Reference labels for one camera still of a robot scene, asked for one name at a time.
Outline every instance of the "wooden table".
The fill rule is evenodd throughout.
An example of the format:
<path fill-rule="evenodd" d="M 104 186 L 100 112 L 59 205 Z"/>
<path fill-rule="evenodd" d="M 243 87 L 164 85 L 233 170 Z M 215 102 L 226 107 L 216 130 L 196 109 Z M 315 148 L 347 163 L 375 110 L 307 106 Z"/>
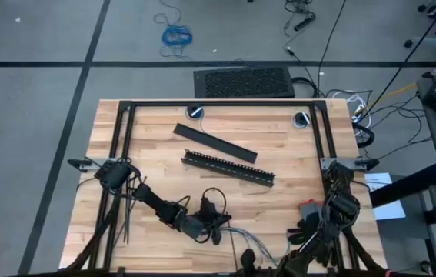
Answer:
<path fill-rule="evenodd" d="M 118 103 L 117 100 L 99 102 L 86 154 L 88 157 L 108 157 Z M 329 99 L 326 103 L 338 157 L 357 157 L 358 148 L 345 101 Z M 206 107 L 202 122 L 189 120 L 184 110 L 184 106 L 137 107 L 129 150 L 133 164 L 148 177 L 146 183 L 163 199 L 177 201 L 190 195 L 189 214 L 198 210 L 201 194 L 206 188 L 221 189 L 228 199 L 227 210 L 233 216 L 231 226 L 255 234 L 274 257 L 282 257 L 287 250 L 285 231 L 294 228 L 301 219 L 298 203 L 309 199 L 322 201 L 324 198 L 312 128 L 298 129 L 291 123 L 296 112 L 308 112 L 308 109 L 285 106 Z M 323 122 L 321 116 L 318 118 L 324 149 L 327 149 Z M 176 123 L 202 128 L 220 139 L 251 149 L 258 153 L 257 161 L 254 165 L 248 164 L 173 134 Z M 127 119 L 124 118 L 122 129 L 126 125 Z M 118 143 L 118 156 L 121 145 Z M 268 188 L 184 165 L 181 163 L 184 149 L 273 172 L 276 174 L 275 185 Z M 82 174 L 81 180 L 92 178 L 93 174 Z M 362 175 L 357 175 L 357 180 L 364 182 Z M 354 233 L 374 260 L 386 266 L 368 190 L 354 183 L 351 190 L 362 207 L 353 227 Z M 77 191 L 61 267 L 70 264 L 92 236 L 101 193 L 102 187 L 97 180 L 86 182 Z M 223 201 L 218 193 L 209 192 L 207 197 L 217 205 L 218 210 L 222 209 Z M 123 204 L 124 201 L 119 225 L 124 221 Z M 127 272 L 234 272 L 235 263 L 241 267 L 239 258 L 248 247 L 243 237 L 235 234 L 232 242 L 228 233 L 223 235 L 220 245 L 212 245 L 211 242 L 198 244 L 159 222 L 154 211 L 140 202 L 135 204 L 130 224 L 130 242 L 126 244 L 121 238 L 118 240 L 111 261 L 112 271 L 124 266 Z M 103 243 L 98 257 L 103 257 Z M 235 244 L 236 260 L 232 243 Z M 257 256 L 256 265 L 272 265 L 253 243 L 250 244 Z M 344 263 L 349 268 L 351 262 L 343 238 L 341 244 Z M 309 272 L 325 272 L 325 269 L 313 262 Z"/>

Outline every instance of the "white cable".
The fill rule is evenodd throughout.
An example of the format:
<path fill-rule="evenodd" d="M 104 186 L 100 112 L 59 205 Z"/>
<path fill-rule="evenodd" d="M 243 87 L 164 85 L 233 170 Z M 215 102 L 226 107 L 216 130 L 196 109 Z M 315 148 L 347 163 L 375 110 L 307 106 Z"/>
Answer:
<path fill-rule="evenodd" d="M 338 92 L 334 93 L 334 95 L 332 96 L 332 98 L 335 98 L 335 96 L 337 96 L 337 95 L 339 95 L 339 94 L 341 94 L 341 93 L 346 93 L 346 92 L 344 92 L 344 91 L 338 91 Z M 348 103 L 358 101 L 358 102 L 361 103 L 361 106 L 362 106 L 361 108 L 366 107 L 366 102 L 363 100 L 363 98 L 362 98 L 359 94 L 351 95 L 351 97 L 349 97 L 348 99 L 346 99 L 346 101 L 347 101 Z M 370 109 L 367 108 L 367 109 L 366 109 L 366 112 L 368 113 L 368 124 L 367 124 L 365 127 L 366 127 L 366 128 L 369 128 L 370 125 L 371 125 L 371 114 L 370 114 Z M 360 117 L 361 117 L 361 115 L 359 115 L 359 116 L 358 116 L 357 118 L 355 118 L 353 121 L 356 122 L 357 120 L 359 120 Z M 356 133 L 356 136 L 360 135 L 362 132 L 363 132 L 363 131 L 359 131 L 359 132 L 357 132 L 357 133 Z"/>

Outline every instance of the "gray cable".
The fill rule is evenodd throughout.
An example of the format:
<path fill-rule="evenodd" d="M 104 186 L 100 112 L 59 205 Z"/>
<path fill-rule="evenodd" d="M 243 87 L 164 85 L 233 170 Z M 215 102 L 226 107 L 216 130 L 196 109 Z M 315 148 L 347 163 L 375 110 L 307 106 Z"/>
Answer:
<path fill-rule="evenodd" d="M 241 228 L 237 228 L 237 227 L 223 227 L 220 230 L 223 231 L 229 231 L 229 232 L 237 232 L 239 234 L 241 234 L 242 236 L 244 236 L 244 238 L 249 238 L 250 240 L 252 240 L 256 246 L 258 247 L 258 249 L 260 250 L 260 252 L 262 253 L 262 255 L 264 255 L 265 258 L 269 259 L 276 267 L 278 266 L 278 263 L 276 262 L 276 260 L 282 259 L 282 257 L 275 259 L 274 257 L 272 257 L 272 254 L 269 252 L 269 250 L 267 249 L 267 247 L 264 245 L 264 243 L 257 238 L 255 235 L 251 234 L 249 231 L 241 229 Z M 288 241 L 288 237 L 286 237 L 286 241 L 288 242 L 288 246 L 286 248 L 286 252 L 285 254 L 288 254 L 290 251 L 290 244 Z"/>

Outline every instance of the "metal bracket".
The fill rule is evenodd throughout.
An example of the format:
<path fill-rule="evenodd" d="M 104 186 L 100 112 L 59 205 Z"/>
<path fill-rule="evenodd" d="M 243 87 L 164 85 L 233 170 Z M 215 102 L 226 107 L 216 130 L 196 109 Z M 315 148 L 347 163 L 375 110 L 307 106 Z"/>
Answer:
<path fill-rule="evenodd" d="M 97 162 L 99 165 L 102 165 L 106 160 L 111 160 L 116 162 L 117 158 L 95 158 L 92 159 L 92 161 Z M 80 172 L 87 172 L 88 170 L 98 170 L 100 167 L 93 163 L 92 161 L 88 159 L 69 159 L 67 162 L 69 165 L 74 166 L 75 169 L 79 170 Z"/>
<path fill-rule="evenodd" d="M 363 158 L 321 158 L 320 166 L 322 171 L 328 170 L 332 162 L 338 162 L 350 170 L 366 172 L 370 160 Z"/>

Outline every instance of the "black metal bar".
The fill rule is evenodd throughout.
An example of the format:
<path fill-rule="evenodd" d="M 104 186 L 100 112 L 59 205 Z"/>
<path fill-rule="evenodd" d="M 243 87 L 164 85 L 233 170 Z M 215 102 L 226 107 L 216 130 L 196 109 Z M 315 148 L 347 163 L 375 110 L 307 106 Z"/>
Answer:
<path fill-rule="evenodd" d="M 118 216 L 116 210 L 117 207 L 115 205 L 112 205 L 107 215 L 103 218 L 100 226 L 95 230 L 95 233 L 89 240 L 88 244 L 86 244 L 85 248 L 82 250 L 81 253 L 79 253 L 78 257 L 74 260 L 74 262 L 72 262 L 72 264 L 69 265 L 65 270 L 72 272 L 82 269 L 82 266 L 85 264 L 86 260 L 92 253 L 93 248 L 99 245 L 100 239 L 102 239 L 102 236 L 105 233 L 106 229 L 110 226 L 112 219 Z"/>
<path fill-rule="evenodd" d="M 244 149 L 241 146 L 234 145 L 230 142 L 226 142 L 220 138 L 216 138 L 212 135 L 200 132 L 193 128 L 189 128 L 180 123 L 175 126 L 175 130 L 173 130 L 173 132 L 194 142 L 201 143 L 203 145 L 209 146 L 213 149 L 224 152 L 228 155 L 232 155 L 250 163 L 254 163 L 255 159 L 257 158 L 257 153 L 253 151 Z"/>
<path fill-rule="evenodd" d="M 208 107 L 219 107 L 219 106 L 259 106 L 259 107 L 265 107 L 265 106 L 275 106 L 275 107 L 281 107 L 286 105 L 293 105 L 293 106 L 306 106 L 308 107 L 311 105 L 312 101 L 292 101 L 292 100 L 274 100 L 274 101 L 258 101 L 257 99 L 233 99 L 233 101 L 227 101 L 227 100 L 217 100 L 217 101 L 205 101 L 203 99 L 190 99 L 190 100 L 176 100 L 176 101 L 140 101 L 140 102 L 133 102 L 136 106 L 141 107 L 147 107 L 147 106 L 158 106 L 158 107 L 165 107 L 165 106 L 187 106 L 189 104 L 199 104 L 201 106 L 208 106 Z"/>
<path fill-rule="evenodd" d="M 185 150 L 185 157 L 181 162 L 193 165 L 201 169 L 207 169 L 233 178 L 254 182 L 271 188 L 274 185 L 274 173 L 265 172 L 261 169 L 254 169 L 250 166 L 235 164 L 199 152 Z"/>
<path fill-rule="evenodd" d="M 373 208 L 399 200 L 436 185 L 436 164 L 370 193 Z"/>
<path fill-rule="evenodd" d="M 334 136 L 332 135 L 331 120 L 328 117 L 327 103 L 323 101 L 323 102 L 316 102 L 315 104 L 320 109 L 322 117 L 324 118 L 325 136 L 327 138 L 328 151 L 331 154 L 331 158 L 337 158 L 338 155 L 337 152 L 335 151 Z M 354 246 L 349 242 L 348 242 L 348 251 L 349 251 L 349 259 L 351 260 L 351 267 L 353 269 L 360 269 L 358 256 L 356 255 L 356 250 Z"/>
<path fill-rule="evenodd" d="M 320 129 L 318 128 L 317 113 L 315 112 L 315 106 L 313 103 L 308 105 L 310 108 L 310 120 L 311 127 L 313 128 L 313 136 L 315 137 L 315 147 L 317 148 L 318 156 L 318 168 L 321 169 L 320 158 L 324 158 L 324 147 L 322 146 L 322 140 L 320 136 Z"/>
<path fill-rule="evenodd" d="M 318 127 L 318 120 L 317 120 L 317 112 L 315 107 L 318 106 L 317 102 L 312 102 L 310 105 L 310 119 L 311 119 L 311 125 L 313 127 L 314 130 L 314 137 L 315 137 L 315 143 L 318 145 L 317 146 L 317 152 L 318 149 L 320 148 L 320 152 L 318 152 L 318 167 L 320 168 L 320 172 L 321 172 L 321 164 L 320 164 L 320 158 L 324 158 L 325 154 L 324 154 L 324 150 L 322 148 L 322 140 L 321 140 L 321 136 L 320 136 L 320 130 Z M 328 114 L 325 113 L 325 109 L 321 109 L 321 114 L 322 114 L 322 120 L 324 122 L 324 126 L 325 126 L 325 138 L 327 139 L 327 145 L 329 147 L 329 152 L 332 153 L 332 149 L 331 147 L 334 147 L 334 141 L 332 138 L 332 133 L 330 133 L 330 135 L 327 135 L 327 126 L 325 124 L 325 122 L 328 120 Z M 328 190 L 330 189 L 329 187 L 327 187 L 326 182 L 324 180 L 324 175 L 322 173 L 320 173 L 321 178 L 322 178 L 322 185 L 324 187 L 324 194 L 328 194 Z M 338 268 L 339 269 L 344 269 L 344 259 L 342 257 L 342 247 L 341 247 L 341 242 L 339 242 L 339 238 L 334 240 L 334 250 L 335 250 L 335 256 L 338 262 Z"/>
<path fill-rule="evenodd" d="M 130 104 L 128 110 L 128 120 L 127 126 L 125 128 L 124 145 L 122 148 L 122 158 L 128 157 L 128 149 L 131 143 L 132 126 L 134 125 L 134 115 L 135 115 L 135 105 Z M 117 214 L 120 209 L 120 197 L 114 197 L 113 199 Z M 115 232 L 117 230 L 118 216 L 115 216 L 110 224 L 110 229 L 108 230 L 107 245 L 105 250 L 105 257 L 103 259 L 103 267 L 109 269 L 111 264 L 111 254 L 113 253 Z"/>
<path fill-rule="evenodd" d="M 115 127 L 113 129 L 113 135 L 111 137 L 111 145 L 110 145 L 110 152 L 108 153 L 109 158 L 114 158 L 117 155 L 117 146 L 118 146 L 118 138 L 120 137 L 120 128 L 122 124 L 122 118 L 124 116 L 124 112 L 127 110 L 126 104 L 124 102 L 118 103 L 118 110 L 117 110 L 117 118 L 115 120 Z M 100 198 L 100 206 L 98 208 L 98 214 L 96 215 L 96 228 L 98 228 L 102 222 L 103 218 L 105 217 L 105 212 L 107 209 L 107 201 L 108 201 L 108 192 L 103 190 L 102 196 Z M 99 244 L 97 244 L 93 248 L 93 252 L 91 254 L 91 257 L 89 258 L 88 262 L 88 269 L 94 269 L 96 268 L 96 262 L 98 260 L 98 249 Z"/>
<path fill-rule="evenodd" d="M 436 277 L 436 252 L 434 251 L 433 244 L 430 239 L 425 239 L 426 251 L 428 252 L 428 258 L 430 259 L 431 271 Z"/>

